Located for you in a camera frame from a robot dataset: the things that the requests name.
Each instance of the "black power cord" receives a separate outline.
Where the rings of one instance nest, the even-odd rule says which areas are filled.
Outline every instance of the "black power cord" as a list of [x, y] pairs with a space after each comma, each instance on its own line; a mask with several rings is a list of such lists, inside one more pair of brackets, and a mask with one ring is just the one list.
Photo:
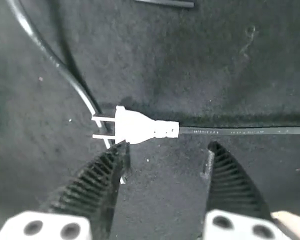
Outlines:
[[198, 135], [300, 135], [300, 126], [275, 126], [275, 127], [246, 127], [246, 128], [209, 128], [181, 126], [179, 134]]
[[[101, 110], [97, 107], [97, 104], [93, 101], [92, 96], [89, 96], [87, 91], [80, 84], [78, 79], [69, 71], [67, 66], [61, 61], [61, 59], [54, 53], [47, 42], [42, 38], [40, 32], [37, 30], [36, 26], [32, 23], [28, 14], [25, 11], [20, 0], [6, 0], [12, 13], [23, 27], [25, 32], [31, 38], [31, 40], [39, 47], [41, 52], [50, 60], [50, 62], [55, 66], [58, 72], [67, 80], [67, 82], [74, 88], [74, 90], [79, 94], [83, 100], [86, 107], [89, 109], [91, 116], [95, 114], [101, 114]], [[108, 130], [103, 122], [96, 120], [97, 126], [102, 134], [108, 133]], [[108, 139], [103, 139], [105, 146], [109, 149], [112, 142]]]
[[[39, 47], [41, 52], [56, 67], [59, 73], [71, 84], [75, 91], [79, 94], [92, 116], [101, 114], [101, 110], [94, 104], [93, 98], [88, 95], [80, 82], [69, 71], [67, 66], [54, 53], [51, 47], [41, 37], [29, 16], [27, 15], [20, 0], [7, 0], [13, 14], [29, 35], [32, 41]], [[107, 128], [100, 120], [95, 120], [102, 134], [107, 134]], [[251, 128], [206, 128], [206, 127], [180, 127], [179, 134], [197, 134], [197, 135], [300, 135], [300, 126], [291, 127], [251, 127]], [[107, 149], [113, 144], [109, 139], [103, 138]]]

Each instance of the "metal prong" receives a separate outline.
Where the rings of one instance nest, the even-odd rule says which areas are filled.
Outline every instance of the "metal prong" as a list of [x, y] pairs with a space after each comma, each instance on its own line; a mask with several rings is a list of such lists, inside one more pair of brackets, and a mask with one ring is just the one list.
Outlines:
[[109, 136], [109, 135], [98, 135], [98, 134], [93, 134], [92, 135], [93, 139], [109, 139], [109, 140], [116, 140], [116, 136]]
[[93, 116], [91, 118], [92, 121], [103, 121], [103, 122], [115, 122], [116, 119], [113, 117], [106, 117], [106, 116]]

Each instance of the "black cord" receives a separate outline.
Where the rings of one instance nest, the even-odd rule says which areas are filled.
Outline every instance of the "black cord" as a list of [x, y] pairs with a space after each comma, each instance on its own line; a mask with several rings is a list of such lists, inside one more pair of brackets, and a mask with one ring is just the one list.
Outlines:
[[[19, 21], [25, 32], [29, 35], [32, 41], [39, 47], [42, 53], [56, 67], [59, 73], [71, 84], [75, 91], [79, 94], [92, 116], [96, 113], [101, 114], [101, 110], [94, 104], [92, 97], [83, 88], [80, 82], [69, 71], [67, 66], [54, 53], [51, 47], [41, 37], [41, 34], [31, 22], [20, 0], [7, 0], [13, 14]], [[106, 134], [107, 128], [101, 121], [96, 121], [102, 134]], [[180, 127], [179, 134], [198, 134], [198, 135], [285, 135], [298, 134], [300, 135], [300, 127], [251, 127], [251, 128], [206, 128], [206, 127]], [[104, 143], [108, 148], [112, 145], [108, 139], [104, 139]]]
[[[83, 88], [80, 82], [69, 71], [67, 66], [61, 61], [61, 59], [54, 53], [47, 42], [41, 37], [40, 32], [37, 30], [31, 19], [27, 15], [20, 0], [6, 0], [14, 16], [23, 27], [25, 32], [31, 38], [31, 40], [39, 47], [41, 52], [50, 60], [50, 62], [56, 67], [59, 73], [70, 83], [74, 90], [79, 94], [86, 107], [89, 109], [91, 115], [96, 113], [101, 114], [100, 109], [94, 104], [93, 98], [88, 95], [87, 91]], [[101, 121], [95, 121], [100, 128], [102, 134], [107, 134], [107, 128]], [[110, 148], [112, 142], [108, 139], [104, 139], [104, 143], [107, 149]]]
[[300, 135], [300, 126], [277, 126], [277, 127], [247, 127], [247, 128], [209, 128], [181, 126], [179, 134], [198, 135]]

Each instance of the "black fabric surface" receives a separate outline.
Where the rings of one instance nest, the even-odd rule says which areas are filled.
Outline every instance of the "black fabric surface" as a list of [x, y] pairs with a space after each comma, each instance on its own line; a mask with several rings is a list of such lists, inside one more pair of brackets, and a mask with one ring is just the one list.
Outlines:
[[[300, 0], [201, 0], [190, 10], [22, 2], [107, 115], [121, 104], [184, 126], [300, 126]], [[0, 227], [105, 150], [90, 118], [0, 0]], [[300, 136], [182, 135], [131, 146], [111, 239], [195, 239], [211, 140], [238, 159], [272, 211], [300, 215]]]

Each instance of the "screw hole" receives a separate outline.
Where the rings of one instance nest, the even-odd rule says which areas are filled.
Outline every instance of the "screw hole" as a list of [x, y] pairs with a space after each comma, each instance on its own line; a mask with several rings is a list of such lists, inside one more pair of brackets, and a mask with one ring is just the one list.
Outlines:
[[39, 233], [40, 230], [42, 229], [43, 224], [44, 224], [44, 223], [43, 223], [42, 221], [39, 221], [39, 220], [37, 220], [37, 221], [31, 221], [31, 222], [29, 222], [29, 223], [25, 226], [23, 232], [24, 232], [24, 234], [27, 235], [27, 236], [33, 236], [33, 235], [36, 235], [36, 234]]
[[213, 219], [213, 224], [222, 229], [233, 229], [234, 228], [232, 222], [224, 216], [216, 216]]
[[61, 238], [63, 240], [73, 240], [78, 237], [80, 233], [80, 226], [77, 223], [69, 223], [61, 230]]
[[263, 239], [273, 239], [274, 234], [273, 232], [266, 226], [262, 225], [255, 225], [253, 227], [253, 233], [254, 235], [263, 238]]

